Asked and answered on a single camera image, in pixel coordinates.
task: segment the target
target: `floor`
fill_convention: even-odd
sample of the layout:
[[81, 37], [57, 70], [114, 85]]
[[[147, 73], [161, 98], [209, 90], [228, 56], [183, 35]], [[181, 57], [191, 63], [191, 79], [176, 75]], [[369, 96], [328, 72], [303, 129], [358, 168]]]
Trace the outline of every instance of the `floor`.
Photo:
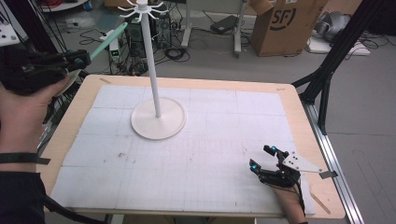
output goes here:
[[[97, 1], [95, 10], [90, 15], [95, 18], [96, 27], [107, 32], [120, 21], [102, 4], [103, 2]], [[81, 10], [74, 9], [67, 13], [78, 12]], [[61, 20], [66, 14], [56, 15]], [[214, 14], [211, 17], [214, 20], [221, 18]], [[208, 29], [210, 24], [208, 17], [201, 12], [194, 14], [192, 22], [194, 26], [204, 29]], [[254, 18], [246, 18], [244, 28], [247, 32], [251, 32], [249, 29], [252, 29], [253, 24]], [[98, 43], [80, 45], [79, 34], [82, 32], [84, 31], [77, 30], [72, 34], [63, 33], [64, 42], [70, 49], [92, 52]], [[396, 43], [395, 36], [390, 36], [389, 39]], [[295, 57], [261, 58], [248, 46], [242, 47], [242, 53], [236, 59], [231, 51], [231, 37], [193, 31], [188, 47], [190, 59], [184, 63], [171, 61], [158, 64], [157, 76], [291, 83], [314, 72], [326, 57], [325, 54], [304, 51]], [[396, 146], [395, 62], [396, 47], [387, 44], [379, 49], [371, 49], [369, 56], [352, 56], [349, 60], [344, 60], [332, 79], [327, 132], [365, 223], [394, 223], [396, 220], [396, 191], [393, 186], [396, 184], [396, 175], [392, 172], [396, 160], [396, 153], [393, 152]], [[107, 54], [103, 52], [87, 70], [95, 73], [107, 67]], [[74, 223], [54, 214], [47, 215], [47, 221], [49, 224]], [[287, 222], [278, 218], [261, 219], [258, 223]], [[345, 218], [336, 221], [310, 220], [310, 223], [348, 221]]]

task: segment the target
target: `human hand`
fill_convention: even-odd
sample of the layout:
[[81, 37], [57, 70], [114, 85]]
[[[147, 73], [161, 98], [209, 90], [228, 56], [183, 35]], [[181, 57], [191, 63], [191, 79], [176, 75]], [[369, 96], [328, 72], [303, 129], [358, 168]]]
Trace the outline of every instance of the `human hand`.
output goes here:
[[7, 91], [0, 83], [0, 153], [33, 152], [43, 133], [42, 122], [52, 97], [67, 83], [63, 80], [30, 95]]

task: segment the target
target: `white paper sheet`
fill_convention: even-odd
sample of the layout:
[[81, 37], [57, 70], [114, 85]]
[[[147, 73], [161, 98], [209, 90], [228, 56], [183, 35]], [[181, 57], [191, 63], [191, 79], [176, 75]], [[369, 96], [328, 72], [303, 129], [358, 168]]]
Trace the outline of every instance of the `white paper sheet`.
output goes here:
[[[264, 145], [295, 150], [275, 93], [159, 88], [180, 102], [187, 122], [151, 141], [130, 123], [151, 88], [103, 86], [59, 173], [51, 196], [74, 208], [279, 213], [276, 196], [249, 170], [249, 159], [276, 170]], [[305, 212], [315, 214], [302, 178]]]

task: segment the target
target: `table leg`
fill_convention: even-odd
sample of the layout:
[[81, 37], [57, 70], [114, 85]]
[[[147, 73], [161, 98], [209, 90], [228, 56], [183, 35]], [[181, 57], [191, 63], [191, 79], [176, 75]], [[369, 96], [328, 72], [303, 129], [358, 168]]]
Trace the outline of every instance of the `table leg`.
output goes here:
[[234, 54], [235, 57], [239, 57], [239, 53], [241, 53], [241, 27], [242, 21], [244, 20], [245, 8], [248, 0], [242, 0], [241, 8], [239, 10], [239, 18], [238, 24], [236, 26], [235, 35], [233, 36], [233, 46], [234, 46]]
[[112, 215], [110, 224], [122, 224], [124, 215]]
[[183, 41], [181, 42], [181, 47], [186, 48], [189, 45], [190, 33], [192, 23], [190, 22], [191, 16], [191, 3], [190, 0], [186, 0], [186, 29], [184, 30]]

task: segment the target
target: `box label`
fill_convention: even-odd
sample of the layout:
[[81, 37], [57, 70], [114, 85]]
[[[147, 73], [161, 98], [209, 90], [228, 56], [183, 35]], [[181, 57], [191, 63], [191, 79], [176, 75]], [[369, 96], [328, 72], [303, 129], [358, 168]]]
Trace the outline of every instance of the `box label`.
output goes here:
[[271, 20], [270, 30], [280, 31], [286, 29], [293, 22], [296, 11], [296, 8], [276, 10]]

